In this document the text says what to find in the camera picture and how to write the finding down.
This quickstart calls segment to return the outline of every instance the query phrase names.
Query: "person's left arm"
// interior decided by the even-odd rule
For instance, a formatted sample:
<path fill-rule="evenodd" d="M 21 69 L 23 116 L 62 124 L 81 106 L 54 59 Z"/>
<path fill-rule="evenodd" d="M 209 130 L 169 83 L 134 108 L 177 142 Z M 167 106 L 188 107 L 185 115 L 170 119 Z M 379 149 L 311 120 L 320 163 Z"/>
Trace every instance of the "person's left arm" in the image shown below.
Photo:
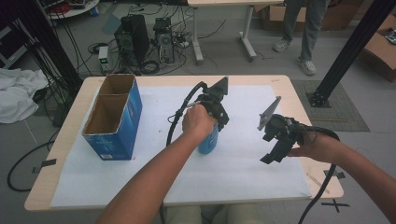
<path fill-rule="evenodd" d="M 190 154 L 215 123 L 202 105 L 189 109 L 183 119 L 183 134 L 132 177 L 96 223 L 150 223 Z"/>

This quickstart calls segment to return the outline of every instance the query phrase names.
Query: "hand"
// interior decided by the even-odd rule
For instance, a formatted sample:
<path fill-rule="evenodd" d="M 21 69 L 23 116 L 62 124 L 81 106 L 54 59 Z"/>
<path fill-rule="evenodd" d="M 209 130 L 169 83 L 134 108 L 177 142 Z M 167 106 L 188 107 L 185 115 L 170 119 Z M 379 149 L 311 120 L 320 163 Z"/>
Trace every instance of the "hand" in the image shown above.
<path fill-rule="evenodd" d="M 292 149 L 290 157 L 308 157 L 315 161 L 336 164 L 347 151 L 347 146 L 323 133 L 305 133 L 304 143 Z"/>
<path fill-rule="evenodd" d="M 216 123 L 217 120 L 207 114 L 203 105 L 194 105 L 184 116 L 183 132 L 196 132 L 205 138 L 212 132 Z"/>

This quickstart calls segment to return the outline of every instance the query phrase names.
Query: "forearm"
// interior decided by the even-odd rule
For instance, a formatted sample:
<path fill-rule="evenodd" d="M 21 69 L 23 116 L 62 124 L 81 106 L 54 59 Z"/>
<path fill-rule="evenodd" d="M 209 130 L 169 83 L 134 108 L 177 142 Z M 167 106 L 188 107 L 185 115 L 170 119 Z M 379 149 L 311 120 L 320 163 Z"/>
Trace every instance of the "forearm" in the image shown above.
<path fill-rule="evenodd" d="M 150 223 L 181 168 L 203 139 L 204 136 L 183 133 L 125 185 L 97 223 Z"/>
<path fill-rule="evenodd" d="M 391 223 L 396 223 L 396 180 L 352 148 L 344 148 L 338 165 L 366 191 Z"/>

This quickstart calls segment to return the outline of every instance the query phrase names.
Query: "person's right arm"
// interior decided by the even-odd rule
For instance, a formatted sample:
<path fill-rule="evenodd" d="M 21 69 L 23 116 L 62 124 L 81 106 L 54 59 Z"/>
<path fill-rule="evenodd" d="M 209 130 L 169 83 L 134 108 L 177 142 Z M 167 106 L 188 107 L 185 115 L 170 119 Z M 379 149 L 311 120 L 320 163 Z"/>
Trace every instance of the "person's right arm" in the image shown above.
<path fill-rule="evenodd" d="M 396 223 L 396 179 L 355 149 L 330 136 L 318 133 L 315 142 L 311 143 L 306 136 L 304 144 L 292 149 L 288 156 L 303 156 L 340 166 L 366 191 L 390 223 Z"/>

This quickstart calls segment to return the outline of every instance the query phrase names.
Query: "table leg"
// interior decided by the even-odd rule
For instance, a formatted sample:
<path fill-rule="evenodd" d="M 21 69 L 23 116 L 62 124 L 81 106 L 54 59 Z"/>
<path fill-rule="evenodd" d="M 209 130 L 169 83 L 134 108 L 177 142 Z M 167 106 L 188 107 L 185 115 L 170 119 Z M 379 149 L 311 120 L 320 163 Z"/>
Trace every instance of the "table leg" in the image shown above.
<path fill-rule="evenodd" d="M 198 42 L 198 16 L 197 12 L 198 7 L 195 7 L 193 9 L 193 15 L 192 19 L 194 21 L 193 23 L 193 32 L 192 32 L 192 46 L 194 47 L 194 52 L 195 52 L 195 59 L 197 64 L 201 64 L 204 62 L 204 56 L 202 55 L 201 48 L 199 47 L 199 42 Z"/>
<path fill-rule="evenodd" d="M 257 58 L 256 52 L 254 51 L 253 47 L 251 47 L 251 44 L 248 41 L 248 30 L 250 28 L 250 21 L 251 21 L 251 15 L 253 13 L 253 8 L 254 6 L 247 7 L 247 20 L 245 23 L 245 31 L 239 32 L 239 34 L 241 35 L 242 43 L 245 45 L 245 48 L 247 49 L 247 53 L 250 56 L 251 62 L 253 61 L 253 59 Z"/>

